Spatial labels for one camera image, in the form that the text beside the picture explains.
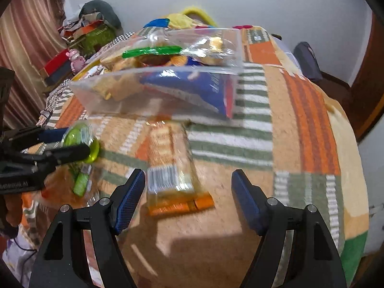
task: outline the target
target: pink figurine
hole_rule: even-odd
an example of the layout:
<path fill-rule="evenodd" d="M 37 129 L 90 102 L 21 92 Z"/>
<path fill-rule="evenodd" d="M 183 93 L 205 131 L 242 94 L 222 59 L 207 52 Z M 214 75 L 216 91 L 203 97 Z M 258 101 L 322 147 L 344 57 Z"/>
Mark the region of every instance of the pink figurine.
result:
<path fill-rule="evenodd" d="M 86 65 L 85 58 L 80 55 L 78 50 L 72 49 L 66 55 L 71 61 L 71 68 L 74 74 L 77 74 Z"/>

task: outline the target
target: brown curtain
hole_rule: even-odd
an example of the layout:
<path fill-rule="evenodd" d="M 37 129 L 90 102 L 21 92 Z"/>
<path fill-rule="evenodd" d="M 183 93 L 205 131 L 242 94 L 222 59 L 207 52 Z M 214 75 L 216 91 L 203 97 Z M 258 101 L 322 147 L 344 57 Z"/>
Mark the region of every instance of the brown curtain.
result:
<path fill-rule="evenodd" d="M 12 0 L 0 18 L 0 66 L 16 73 L 4 125 L 34 125 L 45 108 L 39 70 L 65 48 L 57 28 L 64 0 Z"/>

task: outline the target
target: packaged snack bar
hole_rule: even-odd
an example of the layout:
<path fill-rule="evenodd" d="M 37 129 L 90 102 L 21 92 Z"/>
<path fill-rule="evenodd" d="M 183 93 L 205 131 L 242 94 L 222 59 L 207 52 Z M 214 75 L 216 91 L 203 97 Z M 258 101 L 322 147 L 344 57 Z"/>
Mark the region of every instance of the packaged snack bar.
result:
<path fill-rule="evenodd" d="M 151 124 L 147 170 L 150 215 L 198 211 L 214 206 L 201 186 L 184 128 L 174 122 Z"/>

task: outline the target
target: bedspread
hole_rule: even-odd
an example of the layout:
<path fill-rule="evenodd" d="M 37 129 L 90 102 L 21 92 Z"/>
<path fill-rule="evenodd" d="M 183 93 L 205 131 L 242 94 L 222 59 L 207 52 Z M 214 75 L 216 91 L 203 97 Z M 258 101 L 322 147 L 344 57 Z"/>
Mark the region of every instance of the bedspread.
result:
<path fill-rule="evenodd" d="M 238 287 L 259 237 L 234 202 L 231 173 L 242 168 L 267 197 L 322 214 L 350 283 L 368 230 L 368 201 L 353 130 L 341 106 L 303 77 L 261 27 L 241 30 L 245 63 L 237 84 L 234 119 L 174 116 L 185 122 L 198 177 L 215 208 L 156 219 L 146 214 L 145 193 L 118 242 L 139 287 Z M 102 196 L 124 184 L 134 168 L 147 169 L 145 117 L 87 115 L 69 88 L 48 125 L 66 127 L 88 118 L 98 126 Z M 42 153 L 43 144 L 30 150 Z M 38 243 L 55 211 L 24 197 L 26 233 Z M 275 285 L 282 283 L 291 233 Z"/>

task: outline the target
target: metal screw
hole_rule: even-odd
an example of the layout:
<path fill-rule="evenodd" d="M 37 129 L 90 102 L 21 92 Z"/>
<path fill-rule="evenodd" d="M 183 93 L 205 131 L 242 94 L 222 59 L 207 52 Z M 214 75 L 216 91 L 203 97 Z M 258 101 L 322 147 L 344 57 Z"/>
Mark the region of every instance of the metal screw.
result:
<path fill-rule="evenodd" d="M 106 206 L 107 204 L 109 204 L 109 198 L 108 197 L 104 197 L 104 198 L 100 199 L 99 203 L 102 206 Z"/>
<path fill-rule="evenodd" d="M 270 197 L 266 200 L 266 202 L 271 205 L 271 206 L 276 206 L 277 205 L 277 199 L 276 198 L 273 198 L 273 197 Z"/>
<path fill-rule="evenodd" d="M 317 211 L 317 208 L 314 205 L 308 205 L 307 207 L 309 212 L 315 213 Z"/>
<path fill-rule="evenodd" d="M 69 205 L 62 205 L 62 206 L 60 207 L 60 211 L 61 211 L 61 212 L 67 212 L 69 209 L 70 209 L 70 206 L 69 206 Z"/>

